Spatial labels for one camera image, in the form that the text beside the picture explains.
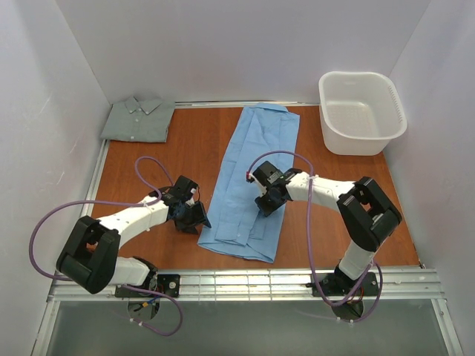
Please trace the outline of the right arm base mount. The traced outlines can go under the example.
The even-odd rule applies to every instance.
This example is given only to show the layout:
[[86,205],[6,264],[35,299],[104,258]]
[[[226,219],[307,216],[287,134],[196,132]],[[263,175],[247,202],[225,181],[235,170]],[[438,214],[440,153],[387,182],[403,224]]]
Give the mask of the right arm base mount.
[[[317,274],[317,281],[327,298],[336,297],[342,299],[353,288],[352,283],[336,277],[334,273]],[[356,291],[356,295],[359,297],[361,292],[363,292],[364,297],[375,297],[378,294],[379,284],[375,273],[368,272],[364,277],[359,289]]]

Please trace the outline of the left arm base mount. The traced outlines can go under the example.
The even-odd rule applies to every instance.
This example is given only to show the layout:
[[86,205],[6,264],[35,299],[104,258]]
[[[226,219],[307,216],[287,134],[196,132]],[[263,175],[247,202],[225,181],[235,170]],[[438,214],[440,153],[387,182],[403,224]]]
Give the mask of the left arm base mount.
[[179,274],[156,274],[151,278],[149,289],[166,294],[170,297],[179,297],[180,275]]

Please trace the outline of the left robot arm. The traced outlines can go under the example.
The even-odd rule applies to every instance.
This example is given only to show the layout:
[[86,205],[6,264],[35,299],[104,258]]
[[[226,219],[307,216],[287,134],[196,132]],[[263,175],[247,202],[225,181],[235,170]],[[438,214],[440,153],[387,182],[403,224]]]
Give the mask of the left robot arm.
[[81,217],[56,261],[56,269],[92,294],[112,285],[157,290],[157,268],[141,257],[120,257],[119,250],[141,233],[168,221],[178,231],[190,234],[196,234],[199,225],[209,228],[203,203],[194,199],[198,191],[196,182],[180,176],[173,186],[152,191],[118,213],[99,219]]

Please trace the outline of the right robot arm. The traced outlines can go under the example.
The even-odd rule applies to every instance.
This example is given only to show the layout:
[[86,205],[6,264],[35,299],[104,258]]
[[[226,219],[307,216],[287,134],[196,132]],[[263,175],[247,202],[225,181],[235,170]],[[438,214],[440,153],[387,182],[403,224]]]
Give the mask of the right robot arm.
[[361,276],[384,241],[402,222],[398,208],[372,178],[337,181],[312,176],[297,168],[283,172],[265,161],[246,181],[256,184],[261,195],[256,205],[265,217],[289,201],[306,201],[337,211],[350,236],[350,244],[335,267],[334,281],[348,293]]

